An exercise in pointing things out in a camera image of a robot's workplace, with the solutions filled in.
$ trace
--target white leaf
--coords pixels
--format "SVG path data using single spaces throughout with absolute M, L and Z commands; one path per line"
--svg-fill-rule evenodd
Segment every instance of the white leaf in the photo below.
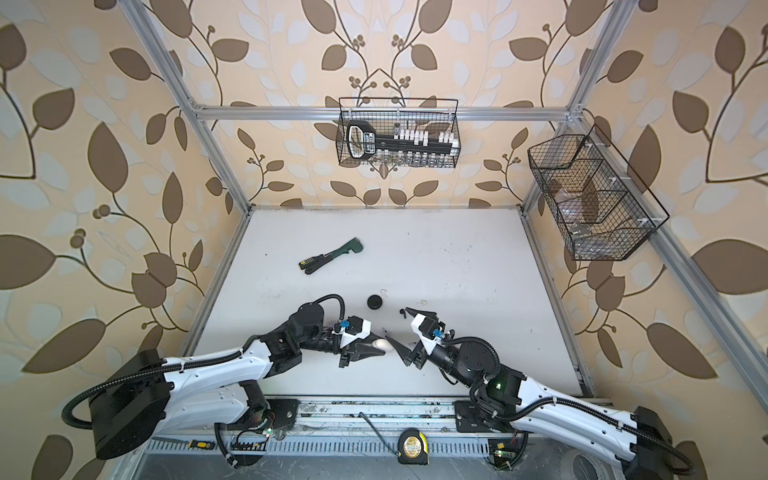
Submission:
M 634 123 L 637 124 L 638 127 L 645 127 L 648 124 L 652 124 L 661 118 L 661 115 L 664 114 L 664 110 L 666 109 L 667 100 L 665 98 L 654 98 L 645 105 L 645 108 L 643 108 L 637 116 Z
M 688 335 L 698 346 L 705 347 L 715 340 L 709 327 L 704 323 L 696 310 L 685 312 L 683 323 L 685 324 L 685 330 L 688 331 Z
M 306 82 L 306 68 L 304 68 L 304 62 L 299 60 L 291 69 L 290 77 L 293 80 L 293 84 L 297 87 L 303 87 Z
M 64 165 L 45 152 L 38 155 L 38 177 L 46 184 L 58 190 L 69 188 L 69 175 Z
M 738 98 L 732 99 L 725 112 L 723 112 L 723 117 L 720 119 L 720 128 L 717 130 L 717 135 L 730 143 L 739 134 L 745 117 L 746 108 L 744 108 L 744 104 Z
M 448 29 L 448 35 L 456 43 L 469 43 L 469 28 L 467 24 L 461 20 L 448 20 L 448 24 L 445 26 Z
M 704 182 L 704 176 L 706 174 L 707 164 L 704 161 L 703 155 L 697 155 L 690 161 L 688 166 L 680 173 L 680 180 L 678 186 L 681 194 L 687 194 L 688 192 L 695 190 Z
M 472 23 L 472 30 L 485 31 L 485 22 L 482 21 L 482 17 L 477 12 L 469 14 L 469 21 Z
M 125 78 L 107 75 L 104 77 L 104 84 L 107 85 L 107 94 L 115 100 L 122 100 L 128 94 Z
M 100 97 L 85 97 L 80 100 L 83 110 L 87 111 L 96 120 L 101 120 L 108 124 L 118 121 L 118 116 L 109 108 L 107 102 Z
M 768 103 L 760 105 L 752 117 L 750 133 L 757 140 L 768 141 Z
M 288 164 L 288 165 L 286 165 L 286 169 L 288 170 L 288 172 L 289 172 L 291 175 L 293 175 L 293 176 L 294 176 L 294 177 L 296 177 L 296 178 L 300 178 L 300 179 L 302 179 L 302 180 L 306 180 L 307 178 L 309 178 L 309 177 L 310 177 L 310 171 L 309 171 L 309 170 L 307 170 L 307 169 L 306 169 L 306 167 L 304 167 L 303 165 L 299 165 L 299 164 Z
M 51 219 L 51 222 L 45 228 L 43 235 L 46 237 L 60 237 L 62 235 L 71 236 L 74 229 L 78 227 L 78 216 L 72 212 L 61 212 Z
M 724 184 L 707 185 L 694 204 L 700 214 L 713 214 L 729 204 L 739 193 L 736 188 Z
M 0 13 L 15 24 L 20 24 L 25 20 L 45 23 L 45 19 L 31 0 L 3 0 L 0 2 Z
M 64 88 L 80 86 L 80 71 L 63 55 L 50 48 L 41 48 L 31 58 L 32 64 L 43 77 Z
M 120 260 L 107 258 L 101 262 L 99 277 L 107 283 L 119 283 L 125 275 L 125 265 Z
M 512 12 L 509 15 L 505 15 L 501 20 L 496 22 L 496 26 L 493 29 L 492 40 L 498 40 L 504 38 L 512 31 L 515 25 L 518 24 L 518 13 Z
M 453 80 L 458 84 L 459 87 L 465 86 L 467 84 L 467 80 L 469 80 L 469 67 L 460 61 L 457 61 L 453 66 Z
M 141 178 L 141 183 L 150 195 L 157 195 L 163 190 L 163 179 L 157 175 L 144 175 Z
M 125 241 L 128 245 L 133 247 L 134 250 L 139 251 L 147 245 L 147 234 L 144 229 L 139 227 L 131 227 L 125 232 Z
M 306 150 L 304 149 L 304 146 L 298 140 L 294 140 L 292 138 L 289 138 L 288 140 L 285 140 L 283 142 L 283 145 L 285 146 L 286 151 L 289 154 L 301 155 L 302 157 L 306 157 Z
M 685 90 L 701 79 L 712 66 L 712 58 L 704 53 L 690 53 L 675 62 L 667 75 L 667 85 L 673 91 Z
M 507 68 L 514 64 L 517 58 L 512 54 L 509 48 L 503 48 L 496 53 L 492 65 L 496 68 Z
M 258 41 L 266 41 L 264 29 L 254 17 L 244 13 L 238 13 L 237 20 L 240 22 L 240 27 L 242 27 L 250 37 L 255 38 Z
M 665 28 L 656 34 L 654 49 L 650 54 L 650 61 L 657 67 L 666 65 L 672 60 L 677 47 L 680 46 L 680 38 L 674 28 Z
M 101 49 L 99 48 L 99 40 L 95 31 L 89 27 L 73 27 L 69 30 L 67 37 L 72 50 L 82 61 L 85 63 L 96 63 L 98 61 Z
M 726 27 L 739 16 L 750 0 L 715 0 L 699 20 L 699 25 L 717 23 Z
M 643 100 L 643 98 L 645 98 L 645 89 L 647 86 L 648 79 L 645 77 L 636 78 L 635 80 L 631 81 L 627 90 L 627 97 L 629 98 L 629 101 L 636 104 L 637 102 Z
M 28 210 L 40 210 L 48 206 L 48 197 L 36 184 L 29 181 L 10 182 L 0 185 L 2 193 L 14 204 Z
M 272 19 L 272 33 L 280 33 L 283 31 L 286 25 L 286 14 L 277 12 Z

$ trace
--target wire basket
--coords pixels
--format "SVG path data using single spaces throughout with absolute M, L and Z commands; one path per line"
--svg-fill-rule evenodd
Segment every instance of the wire basket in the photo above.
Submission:
M 446 98 L 342 97 L 339 164 L 455 168 L 462 149 L 457 108 L 458 100 Z
M 560 135 L 528 149 L 531 172 L 574 260 L 626 260 L 669 219 L 621 152 L 616 150 L 627 173 L 606 161 L 606 140 L 593 127 L 586 135 Z M 626 182 L 649 194 L 663 213 L 647 211 Z

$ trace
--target wall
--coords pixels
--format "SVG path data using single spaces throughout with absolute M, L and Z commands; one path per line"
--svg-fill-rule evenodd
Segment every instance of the wall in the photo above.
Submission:
M 763 348 L 767 12 L 765 2 L 641 1 L 587 112 Z M 598 394 L 658 412 L 696 478 L 762 478 L 768 418 L 650 244 L 621 263 L 576 263 L 544 204 L 531 218 Z
M 113 4 L 0 2 L 4 478 L 98 476 L 61 408 L 139 349 L 178 350 L 240 219 Z

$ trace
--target leaf pattern wallpaper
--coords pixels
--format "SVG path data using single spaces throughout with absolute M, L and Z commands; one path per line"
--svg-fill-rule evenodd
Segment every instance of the leaf pattern wallpaper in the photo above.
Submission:
M 0 45 L 0 458 L 93 479 L 62 406 L 178 351 L 240 213 L 114 2 L 0 2 Z

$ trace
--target brown leaf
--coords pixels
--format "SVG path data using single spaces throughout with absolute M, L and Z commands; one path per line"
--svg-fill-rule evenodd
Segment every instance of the brown leaf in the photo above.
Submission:
M 500 164 L 496 160 L 483 160 L 482 164 L 483 164 L 483 167 L 494 172 L 498 172 L 502 169 L 502 164 Z
M 293 188 L 293 184 L 287 182 L 269 182 L 266 187 L 273 192 L 284 192 Z
M 600 18 L 607 0 L 571 0 L 565 13 L 565 29 L 578 37 Z
M 147 253 L 144 255 L 147 262 L 147 271 L 163 286 L 171 286 L 176 283 L 177 268 L 174 259 L 165 253 Z
M 689 134 L 702 131 L 710 117 L 710 108 L 704 100 L 682 91 L 672 94 L 672 112 L 677 124 Z
M 744 37 L 733 27 L 725 27 L 715 46 L 715 62 L 725 72 L 734 74 L 744 61 Z
M 104 468 L 104 463 L 106 463 L 105 460 L 99 460 L 98 458 L 93 458 L 90 462 L 80 467 L 80 470 L 78 470 L 78 472 L 74 474 L 74 477 L 72 477 L 72 480 L 96 480 L 98 476 L 101 474 L 101 470 Z
M 152 329 L 147 332 L 147 335 L 144 337 L 143 340 L 141 340 L 141 345 L 139 345 L 139 352 L 143 352 L 145 350 L 152 350 L 156 349 L 157 346 L 160 344 L 160 340 L 163 338 L 163 327 L 159 325 L 155 325 L 152 327 Z
M 187 268 L 194 272 L 200 266 L 200 261 L 203 259 L 203 241 L 198 240 L 192 248 L 192 253 L 187 259 Z
M 237 129 L 237 138 L 239 138 L 240 142 L 248 147 L 249 150 L 256 150 L 256 142 L 253 141 L 253 138 L 251 138 L 242 128 Z
M 48 248 L 19 235 L 0 235 L 0 290 L 29 285 L 56 262 Z
M 382 197 L 382 189 L 375 188 L 373 190 L 366 191 L 362 196 L 362 202 L 365 205 L 373 205 L 376 202 L 379 201 L 379 198 Z
M 480 190 L 485 190 L 487 192 L 496 192 L 503 187 L 502 183 L 496 180 L 480 182 L 479 184 L 475 184 L 475 186 Z
M 437 70 L 437 58 L 432 49 L 426 45 L 413 45 L 411 48 L 411 61 L 422 70 Z
M 109 56 L 127 76 L 135 80 L 149 80 L 152 70 L 139 52 L 132 48 L 116 48 L 109 52 Z
M 336 13 L 325 0 L 301 0 L 301 8 L 315 30 L 324 34 L 336 30 Z
M 315 129 L 330 141 L 336 141 L 336 135 L 339 134 L 339 128 L 334 124 L 315 124 Z
M 594 293 L 594 301 L 606 312 L 616 310 L 619 305 L 621 305 L 626 287 L 627 283 L 624 277 L 612 276 L 608 280 L 605 280 L 605 282 L 600 285 L 600 288 L 598 288 L 598 291 Z
M 616 343 L 614 343 L 614 339 L 611 338 L 611 335 L 605 328 L 598 330 L 598 342 L 600 343 L 600 349 L 603 350 L 603 353 L 605 354 L 605 358 L 615 366 L 624 368 L 624 366 L 621 365 L 621 357 L 616 348 Z
M 128 161 L 109 127 L 101 122 L 88 142 L 88 164 L 96 180 L 116 194 L 128 179 Z
M 174 118 L 174 130 L 176 131 L 176 139 L 179 140 L 181 150 L 187 151 L 187 124 L 184 123 L 182 117 Z
M 704 355 L 687 339 L 666 323 L 652 323 L 647 331 L 650 346 L 670 367 L 695 379 L 717 377 Z
M 530 100 L 518 100 L 513 101 L 510 104 L 506 104 L 505 107 L 509 108 L 533 108 L 533 102 Z
M 22 33 L 12 23 L 0 28 L 0 67 L 13 70 L 27 58 L 27 44 Z
M 547 42 L 536 37 L 523 37 L 511 40 L 509 49 L 512 54 L 522 61 L 538 60 L 547 54 Z
M 661 169 L 661 145 L 654 129 L 647 125 L 629 156 L 627 173 L 640 190 L 645 192 L 656 180 Z
M 427 195 L 437 190 L 439 184 L 439 180 L 428 180 L 426 182 L 422 182 L 413 188 L 413 196 L 426 197 Z
M 96 348 L 106 329 L 99 319 L 73 323 L 43 345 L 24 365 L 22 372 L 51 373 L 74 365 Z
M 468 206 L 469 208 L 488 208 L 491 204 L 479 198 L 470 198 Z
M 181 217 L 181 209 L 184 207 L 184 195 L 181 193 L 181 184 L 174 172 L 171 172 L 163 189 L 163 215 L 168 223 L 176 223 Z
M 408 196 L 406 195 L 406 192 L 402 190 L 396 190 L 394 188 L 389 189 L 389 199 L 395 204 L 395 205 L 405 205 L 408 201 Z
M 702 247 L 693 258 L 720 293 L 746 295 L 768 290 L 768 251 L 753 243 L 717 240 Z
M 210 50 L 221 61 L 240 61 L 248 55 L 248 42 L 236 38 L 222 38 L 216 40 Z
M 211 195 L 215 195 L 216 197 L 221 195 L 221 192 L 224 190 L 219 177 L 211 177 L 207 182 L 205 182 L 205 187 L 208 189 Z
M 612 260 L 594 260 L 587 267 L 587 285 L 597 290 L 600 285 L 613 276 L 614 262 Z
M 326 48 L 320 67 L 327 71 L 336 71 L 346 63 L 346 47 L 344 45 L 331 45 Z
M 512 138 L 512 148 L 520 147 L 520 145 L 523 145 L 523 143 L 528 139 L 528 128 L 523 128 L 518 132 L 517 135 L 515 135 L 515 138 Z
M 170 58 L 174 61 L 174 65 L 176 65 L 176 69 L 179 71 L 179 75 L 184 74 L 184 68 L 181 66 L 181 59 L 179 58 L 179 54 L 176 53 L 175 50 L 170 50 L 168 52 L 170 55 Z
M 344 197 L 357 196 L 357 190 L 355 190 L 355 187 L 344 182 L 331 180 L 331 188 L 333 189 L 333 191 L 335 191 L 339 195 L 343 195 Z
M 592 49 L 587 48 L 584 50 L 584 53 L 581 54 L 581 61 L 579 61 L 578 64 L 578 74 L 581 75 L 581 72 L 584 71 L 584 67 L 587 66 L 587 61 L 589 61 L 589 56 L 592 55 Z
M 277 172 L 283 169 L 283 165 L 285 162 L 282 160 L 272 160 L 268 164 L 266 164 L 266 171 L 268 172 Z
M 658 8 L 659 0 L 640 0 L 640 3 L 638 3 L 637 6 L 640 7 L 640 10 L 643 12 L 650 13 Z
M 150 0 L 149 4 L 157 19 L 174 35 L 187 38 L 192 34 L 192 15 L 183 0 Z
M 136 300 L 149 309 L 158 308 L 165 301 L 165 287 L 148 273 L 132 273 L 131 287 Z
M 286 200 L 280 204 L 281 207 L 292 207 L 292 208 L 301 208 L 304 206 L 304 204 L 301 202 L 300 198 L 291 198 L 290 200 Z
M 688 457 L 696 469 L 696 472 L 693 475 L 685 477 L 686 480 L 707 480 L 707 468 L 704 466 L 704 460 L 701 458 L 701 453 L 699 452 L 699 447 L 696 445 L 696 442 L 693 440 L 684 440 L 678 443 L 675 449 Z M 676 457 L 672 457 L 672 466 L 675 468 L 686 467 L 686 465 Z
M 606 145 L 611 145 L 611 124 L 608 123 L 606 118 L 597 116 L 594 118 L 595 133 L 598 134 L 598 138 Z
M 35 458 L 32 480 L 59 480 L 72 463 L 72 444 L 61 435 L 48 435 Z
M 574 260 L 573 255 L 571 255 L 571 252 L 568 250 L 568 247 L 563 247 L 563 260 L 565 260 L 565 266 L 568 268 L 568 271 L 571 272 L 571 274 L 576 273 L 578 266 L 576 265 L 576 260 Z
M 147 122 L 147 145 L 154 145 L 165 134 L 165 114 L 155 114 Z
M 643 54 L 637 50 L 622 51 L 608 69 L 608 81 L 618 83 L 627 80 L 637 70 L 642 60 Z
M 451 0 L 427 0 L 419 11 L 419 28 L 424 33 L 435 33 L 451 14 Z

